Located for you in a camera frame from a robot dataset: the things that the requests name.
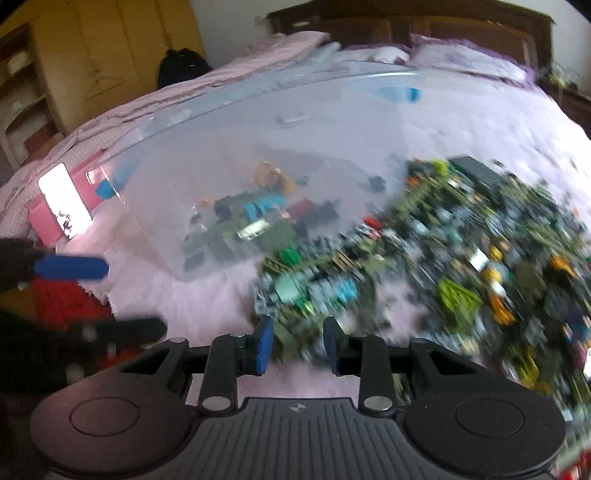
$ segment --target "metal screw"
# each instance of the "metal screw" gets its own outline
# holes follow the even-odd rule
[[[374,395],[368,397],[363,401],[363,406],[373,411],[386,411],[392,408],[394,404],[388,397],[382,397],[381,395]]]
[[[217,396],[208,397],[201,403],[201,405],[203,405],[203,408],[206,408],[211,411],[226,410],[231,404],[232,402],[229,398]]]

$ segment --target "blue handle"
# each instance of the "blue handle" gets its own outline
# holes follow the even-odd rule
[[[45,280],[102,280],[109,264],[99,257],[46,255],[35,262],[35,273]]]

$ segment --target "red object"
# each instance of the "red object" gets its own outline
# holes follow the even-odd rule
[[[56,133],[57,128],[53,122],[43,125],[39,130],[33,133],[23,142],[25,148],[29,152],[29,155],[32,155],[37,150],[39,150],[45,144],[45,142],[47,142]]]
[[[84,203],[89,212],[96,208],[103,199],[95,193],[96,186],[92,185],[86,178],[86,167],[92,161],[99,158],[104,151],[99,150],[69,172],[72,182],[82,199],[82,203]],[[46,247],[54,245],[64,233],[61,231],[56,217],[49,208],[45,196],[43,194],[39,195],[39,197],[29,203],[28,208],[28,218],[31,226],[35,229],[43,245]]]
[[[67,330],[74,322],[111,317],[109,305],[82,290],[75,281],[31,280],[39,323],[57,330]]]
[[[370,226],[371,228],[373,228],[374,230],[381,230],[382,228],[384,228],[386,226],[384,223],[380,222],[377,218],[371,217],[369,215],[366,215],[363,217],[363,222],[367,226]]]
[[[306,213],[314,208],[314,202],[309,201],[308,199],[303,199],[301,202],[295,203],[287,209],[287,213],[290,214],[290,217],[293,220],[297,220],[300,217],[303,217]]]

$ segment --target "pillow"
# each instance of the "pillow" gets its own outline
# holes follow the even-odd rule
[[[518,85],[535,83],[535,73],[531,68],[492,50],[480,48],[469,40],[441,40],[414,34],[411,41],[410,64],[413,66],[471,73]]]
[[[379,47],[348,47],[346,50],[337,52],[334,60],[359,60],[374,61],[377,63],[389,63],[392,65],[406,65],[410,55],[400,47],[385,45]]]

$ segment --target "pile of lego pieces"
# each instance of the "pile of lego pieces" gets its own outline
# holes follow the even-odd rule
[[[470,157],[412,161],[400,202],[340,234],[265,257],[257,315],[275,319],[278,355],[322,359],[322,320],[388,327],[376,284],[407,273],[426,306],[419,336],[553,395],[586,417],[591,392],[587,230],[543,183],[527,186]]]

